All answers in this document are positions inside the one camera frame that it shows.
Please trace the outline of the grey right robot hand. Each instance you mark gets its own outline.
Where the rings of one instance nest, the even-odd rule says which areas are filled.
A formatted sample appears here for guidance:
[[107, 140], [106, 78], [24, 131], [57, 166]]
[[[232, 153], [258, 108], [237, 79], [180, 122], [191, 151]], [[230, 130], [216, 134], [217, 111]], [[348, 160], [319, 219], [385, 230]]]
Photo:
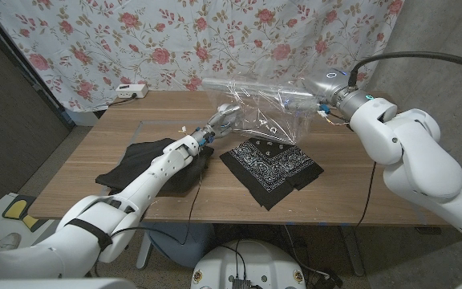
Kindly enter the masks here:
[[321, 104], [325, 104], [336, 108], [344, 120], [350, 120], [362, 105], [374, 97], [363, 90], [350, 88], [348, 79], [348, 72], [336, 68], [307, 72], [300, 83], [310, 95], [290, 100], [285, 107], [316, 112]]

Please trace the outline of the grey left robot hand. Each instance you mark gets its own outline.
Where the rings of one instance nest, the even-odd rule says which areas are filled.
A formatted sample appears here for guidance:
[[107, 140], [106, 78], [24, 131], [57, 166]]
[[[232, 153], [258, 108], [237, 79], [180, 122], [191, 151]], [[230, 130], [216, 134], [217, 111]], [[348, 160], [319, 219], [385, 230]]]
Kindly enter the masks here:
[[216, 139], [227, 136], [233, 131], [233, 126], [237, 122], [240, 110], [241, 108], [238, 105], [222, 104], [204, 127], [194, 131], [192, 137], [202, 147]]

